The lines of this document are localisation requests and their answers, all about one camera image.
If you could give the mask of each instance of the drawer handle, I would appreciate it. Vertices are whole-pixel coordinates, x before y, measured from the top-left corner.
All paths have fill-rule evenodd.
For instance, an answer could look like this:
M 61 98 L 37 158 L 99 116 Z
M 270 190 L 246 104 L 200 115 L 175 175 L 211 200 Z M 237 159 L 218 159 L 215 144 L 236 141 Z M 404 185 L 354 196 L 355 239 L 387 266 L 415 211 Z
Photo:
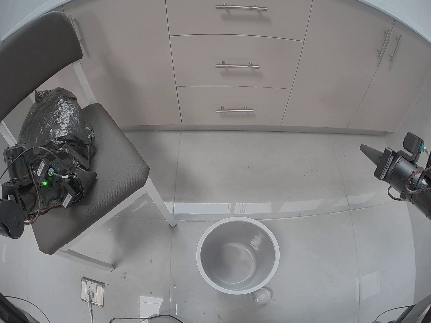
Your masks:
M 245 106 L 244 109 L 225 109 L 224 106 L 220 110 L 216 110 L 216 112 L 253 112 L 253 109 L 247 109 Z
M 400 41 L 401 41 L 401 35 L 399 37 L 395 36 L 397 43 L 394 49 L 394 52 L 392 54 L 389 54 L 389 57 L 391 58 L 390 62 L 392 62 L 395 58 L 396 55 L 396 51 L 398 50 L 398 46 L 400 45 Z
M 259 69 L 259 65 L 254 65 L 252 62 L 249 62 L 249 65 L 227 65 L 226 62 L 222 61 L 221 65 L 216 65 L 216 68 L 251 68 L 251 69 Z
M 387 31 L 383 30 L 383 33 L 385 34 L 385 40 L 383 41 L 383 44 L 381 45 L 381 49 L 377 49 L 378 51 L 378 58 L 380 58 L 383 55 L 383 50 L 385 49 L 385 44 L 387 37 L 389 36 L 389 29 Z
M 70 23 L 72 24 L 72 26 L 73 26 L 73 29 L 75 30 L 75 33 L 76 33 L 76 28 L 75 28 L 75 21 L 76 21 L 76 18 L 72 18 L 72 16 L 71 15 L 68 15 L 67 16 L 67 19 L 70 21 Z
M 259 7 L 257 5 L 254 6 L 237 6 L 237 5 L 216 5 L 215 8 L 223 8 L 223 9 L 250 9 L 253 11 L 268 11 L 266 7 Z

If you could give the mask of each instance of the power outlet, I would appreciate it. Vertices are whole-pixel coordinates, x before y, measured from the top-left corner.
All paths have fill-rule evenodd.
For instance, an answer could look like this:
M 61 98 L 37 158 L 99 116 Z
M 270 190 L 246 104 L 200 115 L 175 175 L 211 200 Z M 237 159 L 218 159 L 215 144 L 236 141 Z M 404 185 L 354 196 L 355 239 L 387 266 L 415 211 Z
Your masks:
M 94 305 L 103 306 L 103 293 L 105 290 L 105 284 L 99 281 L 81 278 L 81 299 L 87 301 L 87 294 L 89 291 L 93 293 L 91 302 Z

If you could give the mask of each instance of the chair seat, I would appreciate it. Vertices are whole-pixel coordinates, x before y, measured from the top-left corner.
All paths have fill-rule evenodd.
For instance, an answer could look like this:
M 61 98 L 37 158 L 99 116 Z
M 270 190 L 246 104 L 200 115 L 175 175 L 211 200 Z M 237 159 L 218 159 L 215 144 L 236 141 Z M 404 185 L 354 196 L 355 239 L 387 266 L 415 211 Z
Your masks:
M 94 129 L 90 161 L 97 179 L 87 195 L 68 209 L 50 210 L 32 225 L 40 251 L 52 255 L 144 186 L 150 171 L 135 147 L 100 104 L 83 108 Z

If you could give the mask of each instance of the chair backrest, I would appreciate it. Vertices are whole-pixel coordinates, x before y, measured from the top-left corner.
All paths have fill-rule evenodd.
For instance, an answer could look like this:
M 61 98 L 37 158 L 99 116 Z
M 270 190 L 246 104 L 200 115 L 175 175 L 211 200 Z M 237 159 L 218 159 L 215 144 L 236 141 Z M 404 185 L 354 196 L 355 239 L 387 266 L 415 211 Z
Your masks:
M 61 12 L 41 15 L 0 46 L 0 121 L 59 70 L 82 58 L 75 30 Z

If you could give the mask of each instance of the black plastic bag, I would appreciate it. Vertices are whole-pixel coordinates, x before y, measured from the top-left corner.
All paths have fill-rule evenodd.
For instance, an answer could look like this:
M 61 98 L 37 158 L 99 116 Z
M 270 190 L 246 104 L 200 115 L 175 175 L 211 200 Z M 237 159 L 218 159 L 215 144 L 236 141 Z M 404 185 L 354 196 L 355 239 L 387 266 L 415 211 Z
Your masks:
M 96 178 L 90 168 L 95 144 L 93 128 L 83 116 L 76 96 L 66 89 L 35 91 L 35 100 L 22 124 L 18 143 L 42 146 L 56 154 L 71 174 L 69 185 L 78 193 L 73 200 L 77 202 Z M 43 158 L 53 159 L 48 152 L 35 149 L 35 164 Z

